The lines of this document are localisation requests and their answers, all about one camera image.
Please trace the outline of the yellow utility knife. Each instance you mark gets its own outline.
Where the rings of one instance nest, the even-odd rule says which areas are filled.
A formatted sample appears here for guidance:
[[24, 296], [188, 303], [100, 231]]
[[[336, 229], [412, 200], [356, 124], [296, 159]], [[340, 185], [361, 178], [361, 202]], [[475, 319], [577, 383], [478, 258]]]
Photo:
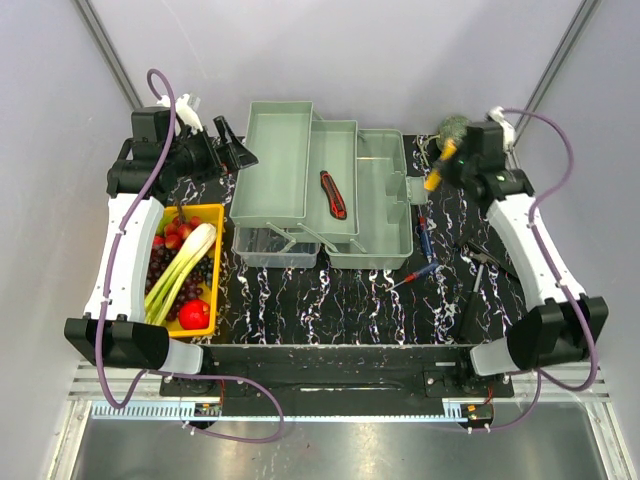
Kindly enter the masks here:
[[441, 154], [433, 164], [431, 171], [426, 176], [424, 188], [428, 193], [434, 192], [443, 179], [443, 172], [447, 162], [454, 157], [457, 152], [457, 146], [452, 138], [448, 138], [443, 146]]

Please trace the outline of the blue red screwdriver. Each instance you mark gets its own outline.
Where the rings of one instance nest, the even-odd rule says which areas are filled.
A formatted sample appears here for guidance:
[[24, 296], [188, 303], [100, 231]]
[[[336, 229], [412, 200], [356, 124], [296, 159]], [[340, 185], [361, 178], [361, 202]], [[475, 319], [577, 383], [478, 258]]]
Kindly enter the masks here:
[[428, 261], [431, 261], [434, 258], [433, 247], [432, 247], [432, 243], [429, 235], [429, 229], [428, 229], [426, 218], [421, 214], [418, 215], [417, 231], [420, 238], [422, 252], [425, 258]]

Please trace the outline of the translucent green tool box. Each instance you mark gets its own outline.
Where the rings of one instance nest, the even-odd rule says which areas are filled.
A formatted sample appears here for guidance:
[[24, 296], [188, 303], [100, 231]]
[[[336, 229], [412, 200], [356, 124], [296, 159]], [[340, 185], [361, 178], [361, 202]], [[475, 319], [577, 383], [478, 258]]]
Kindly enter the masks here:
[[[246, 147], [259, 163], [239, 172], [230, 206], [233, 252], [252, 268], [398, 270], [412, 255], [411, 208], [426, 202], [395, 129], [325, 120], [310, 101], [251, 104]], [[320, 171], [333, 177], [347, 219], [330, 215]]]

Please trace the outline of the red black utility tool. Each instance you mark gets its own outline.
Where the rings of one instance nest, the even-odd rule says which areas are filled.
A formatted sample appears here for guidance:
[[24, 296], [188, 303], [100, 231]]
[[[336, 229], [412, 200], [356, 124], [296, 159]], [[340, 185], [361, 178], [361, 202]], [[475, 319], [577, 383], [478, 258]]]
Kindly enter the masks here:
[[327, 197], [330, 215], [337, 220], [346, 220], [346, 204], [333, 177], [326, 170], [320, 171], [320, 185]]

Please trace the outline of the small red screwdriver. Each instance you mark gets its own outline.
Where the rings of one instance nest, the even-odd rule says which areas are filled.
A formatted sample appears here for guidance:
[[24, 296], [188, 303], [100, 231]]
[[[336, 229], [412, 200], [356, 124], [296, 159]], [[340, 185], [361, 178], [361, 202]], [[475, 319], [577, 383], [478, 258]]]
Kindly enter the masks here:
[[439, 264], [437, 262], [432, 262], [419, 270], [416, 270], [409, 275], [407, 275], [403, 280], [394, 283], [392, 286], [388, 287], [387, 290], [391, 291], [398, 288], [401, 285], [412, 283], [420, 278], [424, 278], [427, 275], [434, 273], [439, 268]]

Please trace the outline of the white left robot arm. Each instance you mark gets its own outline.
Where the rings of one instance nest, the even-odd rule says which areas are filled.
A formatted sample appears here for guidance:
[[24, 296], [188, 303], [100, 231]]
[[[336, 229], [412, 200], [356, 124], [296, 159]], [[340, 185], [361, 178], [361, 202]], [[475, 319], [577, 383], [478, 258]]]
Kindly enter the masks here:
[[215, 117], [217, 134], [211, 136], [187, 96], [164, 95], [156, 105], [134, 110], [131, 126], [107, 173], [108, 229], [95, 286], [82, 316], [64, 326], [65, 338], [95, 366], [102, 393], [116, 408], [125, 403], [113, 396], [107, 368], [182, 377], [196, 395], [215, 387], [217, 372], [206, 364], [203, 347], [146, 322], [146, 268], [179, 180], [208, 181], [258, 162], [224, 116]]

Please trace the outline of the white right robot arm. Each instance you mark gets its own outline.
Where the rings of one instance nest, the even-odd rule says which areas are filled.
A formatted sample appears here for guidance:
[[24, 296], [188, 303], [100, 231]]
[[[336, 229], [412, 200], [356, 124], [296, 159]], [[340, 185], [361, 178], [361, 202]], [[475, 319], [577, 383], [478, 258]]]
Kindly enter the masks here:
[[469, 396], [486, 389], [491, 376], [535, 370], [572, 392], [590, 388], [598, 371], [596, 341], [609, 316], [601, 296], [591, 296], [571, 274], [540, 213], [541, 203], [568, 181], [575, 164], [562, 128], [541, 116], [560, 137], [568, 164], [561, 179], [536, 193], [521, 169], [506, 165], [515, 141], [511, 109], [494, 107], [485, 120], [467, 125], [441, 155], [442, 175], [474, 201], [499, 236], [522, 287], [526, 312], [500, 339], [474, 346], [459, 366], [457, 388]]

